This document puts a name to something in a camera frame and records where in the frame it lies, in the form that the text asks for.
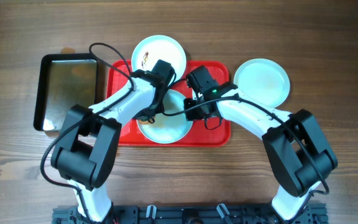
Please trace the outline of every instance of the table surface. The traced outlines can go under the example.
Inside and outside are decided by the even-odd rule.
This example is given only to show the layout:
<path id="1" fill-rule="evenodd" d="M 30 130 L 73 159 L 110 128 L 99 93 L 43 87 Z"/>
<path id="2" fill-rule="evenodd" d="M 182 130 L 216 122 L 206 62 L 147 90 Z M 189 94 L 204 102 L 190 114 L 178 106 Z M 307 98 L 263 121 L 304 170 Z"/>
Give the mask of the table surface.
<path id="1" fill-rule="evenodd" d="M 130 58 L 154 34 L 232 75 L 252 58 L 280 64 L 291 92 L 279 109 L 311 111 L 339 161 L 331 193 L 313 201 L 327 203 L 331 223 L 358 223 L 358 1 L 316 0 L 0 0 L 0 223 L 50 223 L 52 208 L 76 204 L 39 171 L 55 138 L 32 127 L 41 58 L 93 42 Z M 277 187 L 263 144 L 236 124 L 223 147 L 121 147 L 108 179 L 116 205 L 269 202 Z"/>

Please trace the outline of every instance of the red tray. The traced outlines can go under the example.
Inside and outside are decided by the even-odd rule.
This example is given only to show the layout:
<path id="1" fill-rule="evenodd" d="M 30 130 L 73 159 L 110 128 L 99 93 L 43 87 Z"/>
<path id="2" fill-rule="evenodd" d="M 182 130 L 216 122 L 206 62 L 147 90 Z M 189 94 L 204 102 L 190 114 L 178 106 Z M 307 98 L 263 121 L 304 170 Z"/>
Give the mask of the red tray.
<path id="1" fill-rule="evenodd" d="M 113 64 L 115 67 L 122 71 L 127 71 L 124 61 L 120 60 Z M 229 81 L 229 71 L 226 66 L 220 62 L 214 61 L 187 61 L 186 70 L 184 75 L 190 71 L 204 65 L 214 79 L 219 84 Z M 106 97 L 110 97 L 112 94 L 121 89 L 127 82 L 127 79 L 121 74 L 117 73 L 113 69 L 109 71 L 109 78 L 107 84 Z M 188 98 L 191 98 L 191 88 L 187 87 L 186 82 L 181 82 L 173 87 L 174 90 L 179 91 Z M 211 118 L 208 120 L 209 127 L 216 127 L 219 124 L 219 118 Z M 214 130 L 207 130 L 204 127 L 204 121 L 194 121 L 189 133 L 181 140 L 171 144 L 159 144 L 148 140 L 138 129 L 136 120 L 131 120 L 121 130 L 121 136 L 119 139 L 120 146 L 177 146 L 177 147 L 219 147 L 227 143 L 230 139 L 231 129 L 230 121 L 223 120 L 222 125 Z"/>

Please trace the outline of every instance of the wooden table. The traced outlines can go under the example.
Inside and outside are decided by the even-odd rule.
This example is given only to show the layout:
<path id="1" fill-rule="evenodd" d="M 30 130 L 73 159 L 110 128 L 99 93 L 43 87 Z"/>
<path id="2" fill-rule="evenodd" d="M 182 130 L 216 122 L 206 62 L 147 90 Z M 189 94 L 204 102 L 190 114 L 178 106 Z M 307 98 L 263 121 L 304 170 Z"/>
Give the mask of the wooden table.
<path id="1" fill-rule="evenodd" d="M 130 58 L 154 34 L 232 75 L 252 58 L 279 63 L 291 80 L 279 109 L 312 111 L 339 161 L 331 193 L 313 201 L 327 203 L 331 223 L 358 223 L 358 1 L 7 2 L 0 0 L 0 223 L 50 223 L 52 208 L 76 204 L 72 190 L 39 171 L 55 138 L 32 127 L 41 58 L 64 47 L 87 52 L 93 42 Z M 116 205 L 269 202 L 277 187 L 262 143 L 236 124 L 219 148 L 122 147 L 108 180 Z"/>

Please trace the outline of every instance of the robotic arm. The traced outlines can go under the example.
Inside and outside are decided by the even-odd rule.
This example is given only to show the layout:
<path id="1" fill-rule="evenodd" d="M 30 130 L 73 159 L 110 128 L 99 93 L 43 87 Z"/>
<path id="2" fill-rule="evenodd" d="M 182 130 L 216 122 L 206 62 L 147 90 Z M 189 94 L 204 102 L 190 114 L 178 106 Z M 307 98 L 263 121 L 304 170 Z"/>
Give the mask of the robotic arm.
<path id="1" fill-rule="evenodd" d="M 160 104 L 173 73 L 170 64 L 161 60 L 151 72 L 135 71 L 131 75 L 134 91 L 127 98 L 86 125 L 72 130 L 56 145 L 51 164 L 70 184 L 82 189 L 92 221 L 114 223 L 113 206 L 107 195 L 105 181 L 114 165 L 121 127 L 132 118 L 152 123 L 153 116 L 160 112 Z M 185 100 L 185 109 L 196 107 L 186 112 L 188 119 L 218 116 L 240 124 L 263 140 L 274 176 L 280 184 L 272 200 L 272 208 L 281 221 L 294 218 L 299 209 L 305 206 L 308 192 L 315 189 L 320 180 L 303 152 L 292 148 L 293 136 L 290 136 L 286 128 L 291 128 L 298 138 L 305 141 L 308 152 L 324 178 L 337 167 L 336 156 L 313 115 L 306 110 L 291 114 L 262 105 L 246 96 L 232 83 L 218 85 L 203 66 L 189 73 L 186 79 L 198 96 L 197 100 Z M 74 106 L 67 114 L 62 131 L 103 110 L 125 95 L 130 87 L 128 82 L 113 96 L 89 109 Z M 286 127 L 266 111 L 285 122 Z M 79 141 L 79 134 L 97 135 L 94 147 Z M 85 217 L 86 212 L 78 195 L 77 200 L 78 211 Z"/>

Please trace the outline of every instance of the white plate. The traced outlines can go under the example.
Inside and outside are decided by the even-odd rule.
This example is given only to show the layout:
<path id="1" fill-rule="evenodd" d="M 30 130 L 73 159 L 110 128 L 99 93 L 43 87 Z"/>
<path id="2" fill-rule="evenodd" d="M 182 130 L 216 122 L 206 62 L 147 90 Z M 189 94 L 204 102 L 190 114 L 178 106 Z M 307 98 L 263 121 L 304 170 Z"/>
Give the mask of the white plate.
<path id="1" fill-rule="evenodd" d="M 162 101 L 166 113 L 176 113 L 183 111 L 183 100 L 185 96 L 175 90 L 168 90 Z M 160 144 L 170 144 L 179 141 L 185 137 L 193 125 L 192 121 L 186 120 L 186 115 L 165 116 L 163 114 L 155 115 L 153 124 L 140 124 L 137 126 L 141 133 L 153 142 Z"/>
<path id="2" fill-rule="evenodd" d="M 177 74 L 175 81 L 182 77 L 186 68 L 185 51 L 177 41 L 164 35 L 153 35 L 136 46 L 131 59 L 132 71 L 151 71 L 159 59 L 171 64 Z"/>
<path id="3" fill-rule="evenodd" d="M 257 58 L 243 63 L 234 75 L 234 84 L 247 96 L 272 108 L 290 93 L 290 79 L 277 63 Z"/>

